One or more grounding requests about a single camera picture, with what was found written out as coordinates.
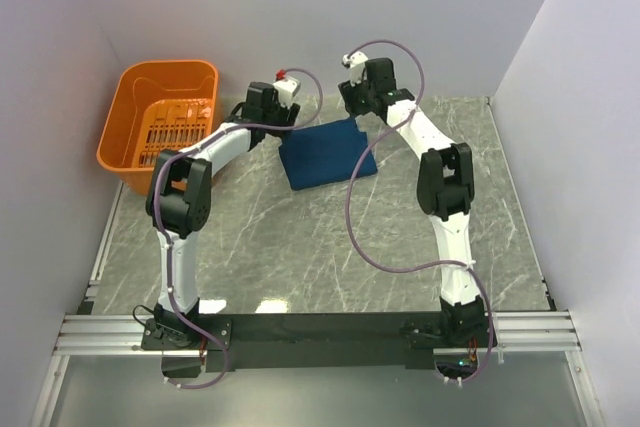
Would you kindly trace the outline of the blue mickey mouse t-shirt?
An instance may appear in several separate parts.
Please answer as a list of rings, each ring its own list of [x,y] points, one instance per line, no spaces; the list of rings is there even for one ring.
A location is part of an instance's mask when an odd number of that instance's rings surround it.
[[[353,118],[293,131],[279,156],[293,191],[350,179],[368,137]]]

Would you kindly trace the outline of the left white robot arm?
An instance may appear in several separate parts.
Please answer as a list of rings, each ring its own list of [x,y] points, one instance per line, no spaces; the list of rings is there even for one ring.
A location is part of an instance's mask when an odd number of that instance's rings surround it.
[[[300,111],[295,103],[299,89],[300,82],[291,76],[252,82],[245,100],[212,134],[158,156],[146,199],[161,249],[162,287],[153,316],[176,348],[193,346],[200,335],[196,250],[211,212],[212,179],[266,135],[283,137],[293,128]]]

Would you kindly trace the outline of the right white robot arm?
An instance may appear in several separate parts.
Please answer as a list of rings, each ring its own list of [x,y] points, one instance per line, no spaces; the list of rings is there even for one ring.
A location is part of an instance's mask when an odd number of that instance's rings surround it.
[[[413,94],[397,87],[391,59],[370,59],[356,51],[345,55],[342,64],[349,79],[339,91],[350,116],[375,114],[419,159],[416,197],[436,236],[441,310],[435,324],[412,327],[411,335],[431,345],[464,345],[487,327],[469,236],[475,197],[471,147],[441,132]]]

